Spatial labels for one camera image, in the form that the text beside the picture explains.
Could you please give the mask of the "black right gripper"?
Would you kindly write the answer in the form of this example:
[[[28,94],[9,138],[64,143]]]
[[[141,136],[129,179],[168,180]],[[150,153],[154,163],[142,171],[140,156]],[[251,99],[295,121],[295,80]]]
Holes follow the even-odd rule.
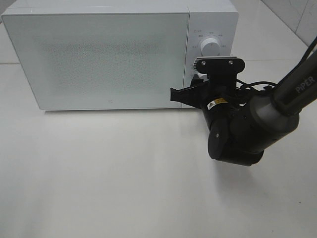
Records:
[[[202,74],[221,74],[208,78],[210,83],[209,97],[211,98],[225,98],[225,99],[242,99],[244,91],[237,87],[237,80],[227,77],[222,74],[241,73],[245,69],[245,62],[238,57],[198,57],[194,60],[193,69]],[[190,86],[204,82],[195,73],[191,80]]]

